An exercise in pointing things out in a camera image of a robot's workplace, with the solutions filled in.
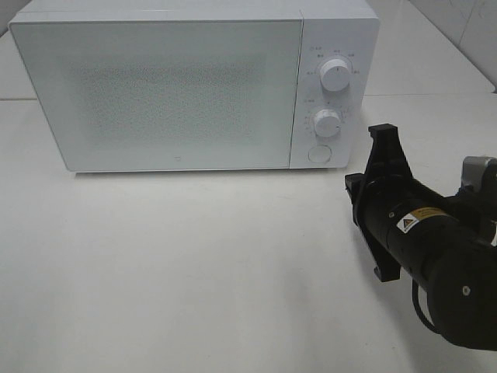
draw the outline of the microwave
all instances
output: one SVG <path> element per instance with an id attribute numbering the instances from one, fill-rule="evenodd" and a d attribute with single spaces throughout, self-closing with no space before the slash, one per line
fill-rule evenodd
<path id="1" fill-rule="evenodd" d="M 10 22 L 69 171 L 346 166 L 364 0 L 33 0 Z"/>

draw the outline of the white table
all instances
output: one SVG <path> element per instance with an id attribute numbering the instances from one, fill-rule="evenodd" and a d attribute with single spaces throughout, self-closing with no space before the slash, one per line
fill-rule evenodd
<path id="1" fill-rule="evenodd" d="M 368 0 L 381 20 L 367 95 L 493 92 L 494 86 L 408 0 Z M 0 99 L 34 99 L 10 33 L 0 38 Z"/>
<path id="2" fill-rule="evenodd" d="M 348 169 L 73 175 L 35 101 L 0 103 L 0 370 L 478 371 L 381 284 L 343 177 L 391 122 L 441 193 L 495 154 L 497 96 L 370 96 Z"/>

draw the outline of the warning label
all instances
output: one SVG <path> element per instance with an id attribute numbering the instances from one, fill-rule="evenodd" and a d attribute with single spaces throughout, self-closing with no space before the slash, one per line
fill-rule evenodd
<path id="1" fill-rule="evenodd" d="M 401 220 L 399 220 L 397 223 L 397 228 L 399 228 L 404 233 L 407 233 L 420 221 L 431 218 L 432 216 L 440 215 L 447 215 L 447 213 L 445 213 L 443 210 L 440 210 L 438 207 L 421 207 L 414 211 L 411 211 L 410 213 L 406 214 Z"/>

